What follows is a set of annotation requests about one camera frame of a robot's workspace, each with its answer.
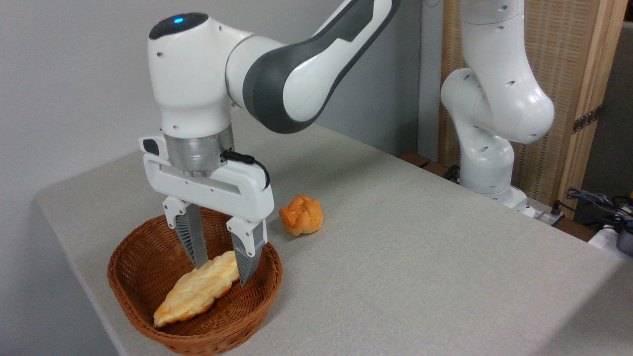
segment elongated bread loaf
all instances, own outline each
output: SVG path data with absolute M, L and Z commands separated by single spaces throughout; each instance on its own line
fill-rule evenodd
M 238 280 L 235 252 L 227 251 L 184 274 L 154 313 L 154 327 L 191 319 L 209 310 Z

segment white wall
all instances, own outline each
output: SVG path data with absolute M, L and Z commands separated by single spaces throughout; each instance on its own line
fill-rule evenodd
M 338 4 L 0 3 L 0 354 L 115 352 L 33 197 L 135 151 L 137 137 L 159 127 L 146 59 L 151 27 L 176 13 L 203 11 L 294 42 L 309 37 Z M 317 122 L 392 154 L 415 150 L 419 33 L 420 2 L 404 0 Z

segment wicker panel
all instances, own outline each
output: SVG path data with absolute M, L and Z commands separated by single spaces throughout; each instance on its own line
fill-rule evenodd
M 539 142 L 513 143 L 512 184 L 545 204 L 558 193 L 597 12 L 595 0 L 525 1 L 527 56 L 537 81 L 554 102 L 556 116 L 551 130 Z M 465 66 L 459 0 L 446 0 L 442 81 Z M 443 107 L 439 137 L 439 161 L 447 166 L 459 164 L 457 135 Z

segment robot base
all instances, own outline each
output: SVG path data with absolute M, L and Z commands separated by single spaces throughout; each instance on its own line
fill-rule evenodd
M 490 200 L 497 201 L 508 208 L 523 213 L 529 217 L 534 217 L 536 210 L 527 203 L 527 196 L 522 191 L 510 186 L 508 189 L 495 194 L 482 194 Z

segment metal hinge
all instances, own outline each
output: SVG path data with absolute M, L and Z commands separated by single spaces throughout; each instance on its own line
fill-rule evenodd
M 602 110 L 602 105 L 600 105 L 599 107 L 591 110 L 590 112 L 586 113 L 582 117 L 577 118 L 573 122 L 572 134 L 575 134 L 576 132 L 582 130 L 585 126 L 587 126 L 587 125 L 591 124 L 592 122 L 596 121 L 598 119 L 598 117 L 600 117 L 600 111 L 601 110 Z

